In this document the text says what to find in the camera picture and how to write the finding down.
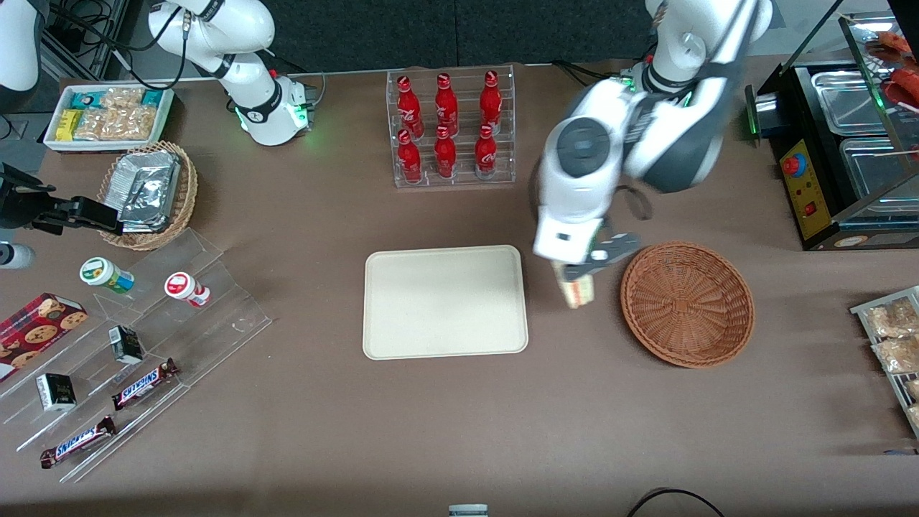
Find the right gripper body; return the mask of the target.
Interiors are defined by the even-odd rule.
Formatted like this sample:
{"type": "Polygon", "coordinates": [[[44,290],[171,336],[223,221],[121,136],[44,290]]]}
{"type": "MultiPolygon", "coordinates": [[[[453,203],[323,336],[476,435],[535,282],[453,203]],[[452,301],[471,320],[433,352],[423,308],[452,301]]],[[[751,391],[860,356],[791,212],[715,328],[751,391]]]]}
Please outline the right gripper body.
{"type": "Polygon", "coordinates": [[[2,163],[1,228],[14,230],[30,227],[46,233],[58,233],[58,227],[50,223],[36,222],[46,210],[55,209],[50,196],[56,190],[42,180],[16,167],[2,163]]]}

